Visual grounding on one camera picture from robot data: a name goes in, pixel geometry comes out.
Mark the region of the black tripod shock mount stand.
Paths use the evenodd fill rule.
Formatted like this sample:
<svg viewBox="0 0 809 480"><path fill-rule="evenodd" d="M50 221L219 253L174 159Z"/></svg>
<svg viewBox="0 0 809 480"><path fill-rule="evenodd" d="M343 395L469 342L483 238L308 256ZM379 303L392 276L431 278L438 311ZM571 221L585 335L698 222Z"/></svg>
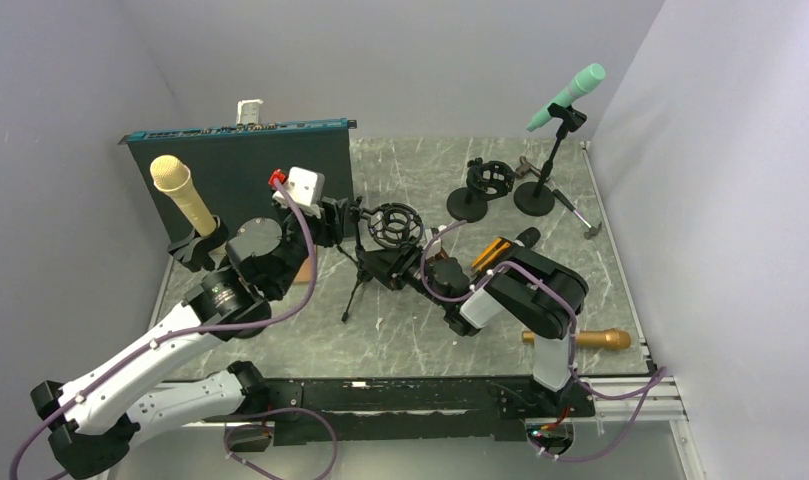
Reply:
<svg viewBox="0 0 809 480"><path fill-rule="evenodd" d="M362 207L360 217L359 236L355 239L353 257L357 269L356 280L341 317L343 323L346 323L350 317L349 310L358 287L374 280L364 269L364 252L368 250L362 243L360 223L366 223L368 236L380 246L380 249L400 248L407 245L418 246L425 233L424 223L419 214L411 206L403 203L388 202L371 210Z"/></svg>

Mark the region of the black condenser microphone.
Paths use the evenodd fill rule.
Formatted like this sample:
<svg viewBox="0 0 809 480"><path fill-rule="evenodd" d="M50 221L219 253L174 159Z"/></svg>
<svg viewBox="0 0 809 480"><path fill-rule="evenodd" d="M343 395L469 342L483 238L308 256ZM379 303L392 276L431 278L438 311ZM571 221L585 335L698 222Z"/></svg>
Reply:
<svg viewBox="0 0 809 480"><path fill-rule="evenodd" d="M512 246L533 249L541 239L541 232L535 227L529 227L520 232L511 242Z"/></svg>

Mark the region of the gold microphone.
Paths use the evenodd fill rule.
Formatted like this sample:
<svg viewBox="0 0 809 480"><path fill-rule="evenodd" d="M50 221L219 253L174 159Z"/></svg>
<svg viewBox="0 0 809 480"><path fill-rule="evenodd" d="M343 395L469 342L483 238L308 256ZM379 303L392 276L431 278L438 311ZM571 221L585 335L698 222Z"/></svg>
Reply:
<svg viewBox="0 0 809 480"><path fill-rule="evenodd" d="M537 349L562 349L562 344L568 341L564 339L540 339L532 331L522 332L522 342L534 345ZM632 345L630 334L621 329L607 330L581 330L575 335L575 341L581 348L625 350Z"/></svg>

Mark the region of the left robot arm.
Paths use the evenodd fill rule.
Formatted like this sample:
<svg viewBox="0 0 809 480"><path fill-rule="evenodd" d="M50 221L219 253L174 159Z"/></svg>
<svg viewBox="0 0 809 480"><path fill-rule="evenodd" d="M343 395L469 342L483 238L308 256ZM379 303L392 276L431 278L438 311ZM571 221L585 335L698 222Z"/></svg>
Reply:
<svg viewBox="0 0 809 480"><path fill-rule="evenodd" d="M245 223L209 263L198 284L150 331L104 364L66 383L45 381L31 399L65 475L94 477L152 437L213 417L259 417L270 389L249 361L173 388L163 382L194 357L233 339L260 334L280 318L281 300L320 247L336 247L353 210L350 200L311 205L279 199L277 218Z"/></svg>

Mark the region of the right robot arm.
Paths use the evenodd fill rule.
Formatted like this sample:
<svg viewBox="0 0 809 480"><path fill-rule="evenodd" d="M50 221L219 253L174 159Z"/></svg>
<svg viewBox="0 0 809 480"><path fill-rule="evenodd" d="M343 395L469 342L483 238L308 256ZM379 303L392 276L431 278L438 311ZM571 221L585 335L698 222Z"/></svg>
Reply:
<svg viewBox="0 0 809 480"><path fill-rule="evenodd" d="M531 401L554 415L570 399L577 318L589 292L575 271L532 250L520 240L499 238L464 271L453 257L428 259L422 248L357 252L363 275L391 291L410 287L438 305L459 336L473 336L507 314L534 335L536 382Z"/></svg>

